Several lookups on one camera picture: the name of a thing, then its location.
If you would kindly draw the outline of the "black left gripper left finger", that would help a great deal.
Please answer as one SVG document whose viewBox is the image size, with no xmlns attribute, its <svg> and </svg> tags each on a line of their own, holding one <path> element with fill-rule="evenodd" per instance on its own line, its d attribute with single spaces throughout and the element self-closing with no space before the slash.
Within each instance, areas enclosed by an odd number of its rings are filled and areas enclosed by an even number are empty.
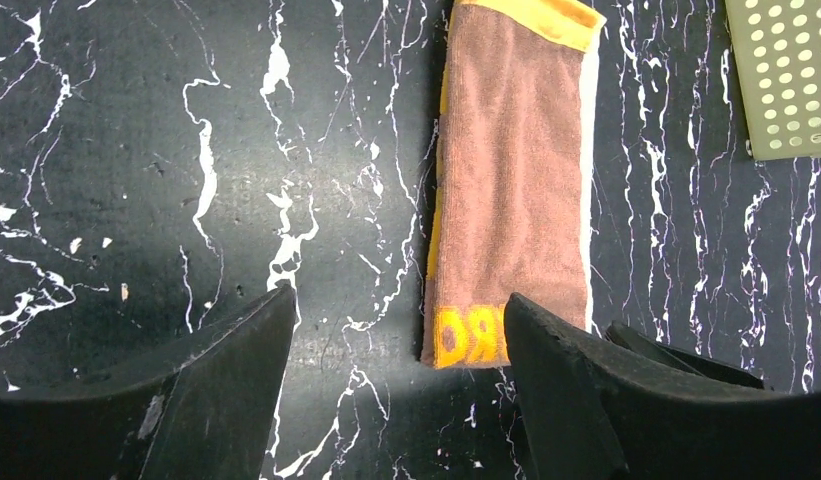
<svg viewBox="0 0 821 480">
<path fill-rule="evenodd" d="M 281 286 L 84 378 L 0 392 L 0 479 L 255 479 L 296 319 Z"/>
</svg>

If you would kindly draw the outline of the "yellow brown bear towel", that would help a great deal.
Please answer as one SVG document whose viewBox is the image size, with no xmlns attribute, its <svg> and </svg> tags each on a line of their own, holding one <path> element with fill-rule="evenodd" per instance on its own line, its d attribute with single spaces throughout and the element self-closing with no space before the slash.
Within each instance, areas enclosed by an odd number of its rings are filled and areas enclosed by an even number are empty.
<svg viewBox="0 0 821 480">
<path fill-rule="evenodd" d="M 604 17 L 579 1 L 458 1 L 447 36 L 421 361 L 509 361 L 520 293 L 570 324 L 590 315 L 595 112 L 585 93 Z"/>
</svg>

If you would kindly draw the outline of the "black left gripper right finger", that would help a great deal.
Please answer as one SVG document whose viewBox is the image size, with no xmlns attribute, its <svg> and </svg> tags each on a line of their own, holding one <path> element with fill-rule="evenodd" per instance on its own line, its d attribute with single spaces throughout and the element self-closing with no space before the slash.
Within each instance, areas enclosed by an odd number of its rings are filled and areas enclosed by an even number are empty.
<svg viewBox="0 0 821 480">
<path fill-rule="evenodd" d="M 539 479 L 821 479 L 821 392 L 676 370 L 517 293 L 504 329 Z"/>
</svg>

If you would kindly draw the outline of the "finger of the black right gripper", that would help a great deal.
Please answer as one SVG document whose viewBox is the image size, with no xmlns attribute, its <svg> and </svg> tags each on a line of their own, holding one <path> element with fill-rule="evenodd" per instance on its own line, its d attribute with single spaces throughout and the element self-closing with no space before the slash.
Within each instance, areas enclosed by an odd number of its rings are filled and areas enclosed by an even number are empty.
<svg viewBox="0 0 821 480">
<path fill-rule="evenodd" d="M 613 322 L 606 329 L 605 338 L 617 346 L 676 370 L 732 385 L 765 389 L 760 378 L 741 368 L 652 340 L 619 322 Z"/>
</svg>

